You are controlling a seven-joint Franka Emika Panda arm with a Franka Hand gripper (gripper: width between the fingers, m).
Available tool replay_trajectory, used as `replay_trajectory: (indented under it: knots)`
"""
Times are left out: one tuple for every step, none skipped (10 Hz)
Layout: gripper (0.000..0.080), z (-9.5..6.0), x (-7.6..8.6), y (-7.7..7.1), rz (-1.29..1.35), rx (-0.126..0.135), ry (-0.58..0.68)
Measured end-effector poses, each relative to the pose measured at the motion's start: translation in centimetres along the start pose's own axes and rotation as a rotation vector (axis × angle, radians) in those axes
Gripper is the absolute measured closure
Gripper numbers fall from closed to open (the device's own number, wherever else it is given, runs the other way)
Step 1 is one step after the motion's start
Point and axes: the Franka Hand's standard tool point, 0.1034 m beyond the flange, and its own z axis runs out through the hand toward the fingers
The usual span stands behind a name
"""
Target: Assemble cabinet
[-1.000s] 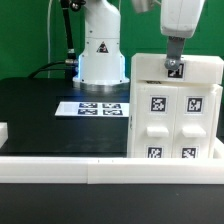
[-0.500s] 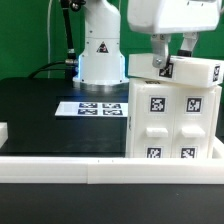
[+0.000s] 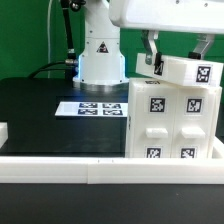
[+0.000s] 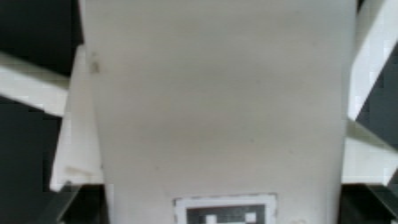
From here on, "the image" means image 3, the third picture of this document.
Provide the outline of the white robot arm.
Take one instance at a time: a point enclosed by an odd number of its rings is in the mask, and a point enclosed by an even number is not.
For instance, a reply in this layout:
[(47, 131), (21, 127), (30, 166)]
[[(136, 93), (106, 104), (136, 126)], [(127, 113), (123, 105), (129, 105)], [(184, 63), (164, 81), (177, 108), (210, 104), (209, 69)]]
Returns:
[[(224, 34), (224, 0), (59, 0), (65, 19), (68, 56), (78, 69), (73, 81), (88, 87), (123, 84), (125, 59), (120, 30), (138, 29), (146, 51), (137, 55), (136, 72), (182, 86), (217, 86), (223, 65), (203, 59)], [(85, 10), (85, 48), (76, 55), (69, 12)], [(196, 33), (196, 48), (186, 58), (156, 48), (161, 31)]]

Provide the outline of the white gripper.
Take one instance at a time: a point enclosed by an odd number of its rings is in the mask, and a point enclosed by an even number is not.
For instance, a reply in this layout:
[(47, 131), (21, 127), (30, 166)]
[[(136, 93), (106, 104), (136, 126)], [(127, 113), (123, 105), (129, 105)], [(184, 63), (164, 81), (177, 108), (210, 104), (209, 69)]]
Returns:
[(214, 43), (213, 34), (224, 34), (224, 0), (110, 0), (109, 18), (121, 28), (146, 29), (141, 34), (145, 63), (161, 76), (164, 61), (155, 43), (157, 31), (205, 33), (188, 53), (191, 59), (203, 60)]

